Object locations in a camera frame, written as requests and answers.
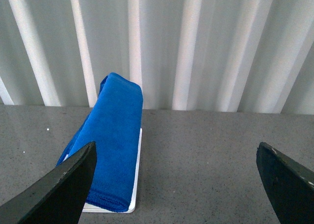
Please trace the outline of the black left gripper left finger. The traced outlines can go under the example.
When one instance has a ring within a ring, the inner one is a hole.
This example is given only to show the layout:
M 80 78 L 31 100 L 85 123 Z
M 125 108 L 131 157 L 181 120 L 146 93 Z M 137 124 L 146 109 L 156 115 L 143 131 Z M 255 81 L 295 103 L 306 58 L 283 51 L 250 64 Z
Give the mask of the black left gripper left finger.
M 89 142 L 29 188 L 0 207 L 2 224 L 76 224 L 97 162 Z

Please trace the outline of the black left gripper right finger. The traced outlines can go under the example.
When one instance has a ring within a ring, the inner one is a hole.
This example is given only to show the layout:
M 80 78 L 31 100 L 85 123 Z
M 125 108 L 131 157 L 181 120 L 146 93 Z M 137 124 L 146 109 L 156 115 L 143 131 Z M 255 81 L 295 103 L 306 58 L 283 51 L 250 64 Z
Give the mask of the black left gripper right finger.
M 267 197 L 282 224 L 314 222 L 314 172 L 265 142 L 256 163 Z

